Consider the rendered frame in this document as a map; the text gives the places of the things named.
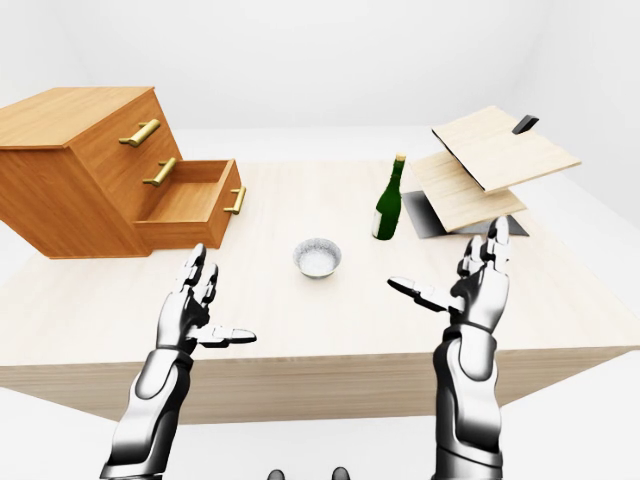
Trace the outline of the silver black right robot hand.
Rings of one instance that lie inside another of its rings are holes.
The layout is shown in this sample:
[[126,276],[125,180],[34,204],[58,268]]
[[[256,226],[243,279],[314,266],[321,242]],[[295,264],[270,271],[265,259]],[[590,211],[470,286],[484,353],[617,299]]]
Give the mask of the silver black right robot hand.
[[449,291],[394,276],[387,283],[434,312],[447,311],[453,323],[493,332],[505,310],[509,292],[509,224],[506,217],[493,220],[487,236],[474,236],[457,266],[459,279]]

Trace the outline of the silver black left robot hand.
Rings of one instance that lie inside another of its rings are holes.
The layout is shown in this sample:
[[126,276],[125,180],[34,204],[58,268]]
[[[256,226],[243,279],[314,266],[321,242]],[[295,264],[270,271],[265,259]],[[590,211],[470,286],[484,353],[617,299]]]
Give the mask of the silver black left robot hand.
[[200,294],[198,286],[206,259],[206,247],[198,243],[181,268],[175,285],[162,306],[157,326],[156,347],[191,354],[197,345],[222,349],[232,344],[257,341],[255,333],[221,325],[210,325],[209,305],[216,296],[219,269],[213,263],[205,276]]

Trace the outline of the wooden drawer, open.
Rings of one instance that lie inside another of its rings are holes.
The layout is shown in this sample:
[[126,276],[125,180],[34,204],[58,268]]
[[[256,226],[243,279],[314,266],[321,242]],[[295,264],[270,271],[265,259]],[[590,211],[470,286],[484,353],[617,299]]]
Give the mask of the wooden drawer, open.
[[225,212],[244,186],[236,161],[186,160],[176,164],[170,184],[144,220],[133,223],[151,249],[186,249],[202,243],[221,246],[233,214]]

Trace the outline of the wooden drawer front, closed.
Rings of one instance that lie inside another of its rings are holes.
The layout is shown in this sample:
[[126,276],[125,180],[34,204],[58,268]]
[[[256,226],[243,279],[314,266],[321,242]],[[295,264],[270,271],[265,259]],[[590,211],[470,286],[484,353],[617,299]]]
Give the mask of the wooden drawer front, closed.
[[[134,147],[120,142],[140,130],[141,122],[160,126]],[[143,183],[159,170],[158,163],[180,156],[171,129],[153,91],[142,94],[71,143],[98,184],[112,194],[144,195],[154,187]]]
[[161,170],[160,162],[181,159],[174,142],[148,139],[141,146],[116,142],[114,151],[100,165],[99,179],[103,181],[111,200],[128,222],[144,220],[168,188],[170,179],[154,187],[144,179],[154,178]]

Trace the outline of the wooden cabinet with drawers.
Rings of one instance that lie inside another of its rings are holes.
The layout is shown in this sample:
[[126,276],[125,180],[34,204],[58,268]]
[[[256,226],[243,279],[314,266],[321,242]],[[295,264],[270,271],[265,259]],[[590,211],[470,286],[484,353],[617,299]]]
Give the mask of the wooden cabinet with drawers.
[[149,91],[60,87],[0,109],[0,220],[50,258],[149,255],[71,147]]

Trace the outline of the pale wooden board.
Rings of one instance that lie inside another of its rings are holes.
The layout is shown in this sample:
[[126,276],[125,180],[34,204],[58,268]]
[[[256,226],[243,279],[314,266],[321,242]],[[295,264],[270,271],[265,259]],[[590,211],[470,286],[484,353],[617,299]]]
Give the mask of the pale wooden board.
[[447,232],[526,209],[510,190],[486,193],[448,151],[410,164]]
[[516,118],[489,106],[432,131],[487,193],[581,163],[534,130],[514,134],[517,124]]

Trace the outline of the green glass bottle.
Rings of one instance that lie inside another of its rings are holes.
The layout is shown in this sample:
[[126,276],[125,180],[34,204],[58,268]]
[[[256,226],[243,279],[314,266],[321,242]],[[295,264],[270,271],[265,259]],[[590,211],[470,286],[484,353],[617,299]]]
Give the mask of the green glass bottle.
[[389,183],[376,204],[372,235],[378,240],[389,240],[395,233],[402,204],[400,180],[405,160],[404,153],[396,154]]

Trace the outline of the white patterned bowl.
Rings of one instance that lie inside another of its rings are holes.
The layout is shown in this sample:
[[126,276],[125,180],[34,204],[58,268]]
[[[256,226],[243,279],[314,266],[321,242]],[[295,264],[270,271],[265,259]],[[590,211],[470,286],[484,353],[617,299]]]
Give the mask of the white patterned bowl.
[[340,248],[331,240],[311,238],[302,241],[293,251],[293,261],[300,272],[313,279],[331,275],[342,259]]

